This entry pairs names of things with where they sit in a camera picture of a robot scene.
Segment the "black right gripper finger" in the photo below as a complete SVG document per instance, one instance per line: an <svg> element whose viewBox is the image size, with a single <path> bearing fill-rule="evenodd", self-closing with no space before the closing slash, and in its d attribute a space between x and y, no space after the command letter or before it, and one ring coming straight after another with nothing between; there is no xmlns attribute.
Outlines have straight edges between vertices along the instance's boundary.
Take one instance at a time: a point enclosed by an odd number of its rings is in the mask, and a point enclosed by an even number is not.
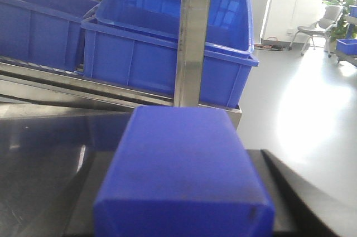
<svg viewBox="0 0 357 237"><path fill-rule="evenodd" d="M356 236L356 209L306 181L270 151L249 149L274 206L273 236Z"/></svg>

